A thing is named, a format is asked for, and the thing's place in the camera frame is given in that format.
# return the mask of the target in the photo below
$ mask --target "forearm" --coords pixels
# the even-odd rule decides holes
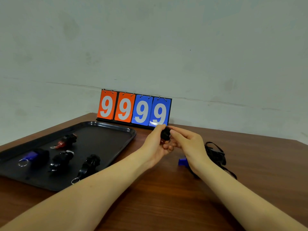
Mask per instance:
[[[213,162],[201,163],[197,171],[245,230],[308,230]]]
[[[39,203],[5,230],[92,231],[112,203],[146,170],[141,150]]]

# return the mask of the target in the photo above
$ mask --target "person's left hand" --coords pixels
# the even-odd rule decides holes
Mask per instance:
[[[174,149],[175,143],[173,141],[164,141],[160,138],[160,133],[165,127],[166,125],[157,125],[152,133],[147,136],[144,144],[140,148],[147,168],[152,168],[164,155],[167,155]]]

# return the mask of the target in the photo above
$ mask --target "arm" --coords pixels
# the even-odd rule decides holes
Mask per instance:
[[[123,191],[173,150],[169,142],[160,145],[164,128],[158,125],[140,149],[37,204],[0,231],[93,231]]]
[[[170,128],[192,171],[213,190],[245,230],[308,230],[214,164],[207,156],[200,135],[176,127]]]

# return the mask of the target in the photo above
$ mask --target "table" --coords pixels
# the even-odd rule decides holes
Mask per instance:
[[[83,121],[89,113],[0,146],[0,151]],[[249,189],[308,226],[308,146],[251,134],[175,125],[199,133],[226,153],[226,167]],[[137,136],[116,161],[137,150],[150,130]],[[141,175],[113,204],[97,230],[244,230],[214,193],[185,168],[180,150]],[[0,177],[0,226],[54,192]]]

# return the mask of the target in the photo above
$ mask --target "white digit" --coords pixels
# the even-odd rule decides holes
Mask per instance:
[[[164,121],[166,119],[166,106],[164,104],[157,104],[154,108],[154,116],[156,118],[160,118],[160,121],[153,120],[154,123],[157,123],[158,125],[164,124]]]
[[[126,118],[129,117],[129,113],[131,112],[131,101],[127,98],[124,98],[123,100],[121,100],[120,102],[120,111],[122,113],[125,113],[124,115],[123,114],[118,114],[118,117],[121,119],[121,120],[125,120]]]
[[[104,110],[107,110],[106,112],[104,112],[104,111],[101,111],[100,112],[100,115],[102,116],[102,117],[108,117],[109,116],[109,114],[111,113],[111,110],[112,110],[112,98],[110,97],[110,96],[105,96],[104,98],[103,98],[103,100],[102,100],[102,108],[104,109]]]
[[[137,104],[136,111],[137,111],[138,115],[142,115],[142,118],[135,117],[136,122],[143,123],[147,119],[147,116],[148,116],[148,111],[149,111],[148,103],[146,103],[144,100],[141,100]]]

